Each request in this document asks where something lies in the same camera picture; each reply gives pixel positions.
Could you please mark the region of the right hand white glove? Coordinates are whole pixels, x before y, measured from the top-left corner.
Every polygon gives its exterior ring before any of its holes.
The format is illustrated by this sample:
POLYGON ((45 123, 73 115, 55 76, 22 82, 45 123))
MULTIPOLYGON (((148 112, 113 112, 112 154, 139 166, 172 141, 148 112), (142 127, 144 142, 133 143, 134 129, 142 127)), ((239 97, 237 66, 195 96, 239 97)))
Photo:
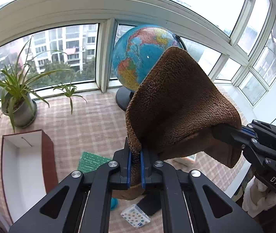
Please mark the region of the right hand white glove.
POLYGON ((242 209, 254 218, 275 205, 276 193, 254 176, 245 188, 242 209))

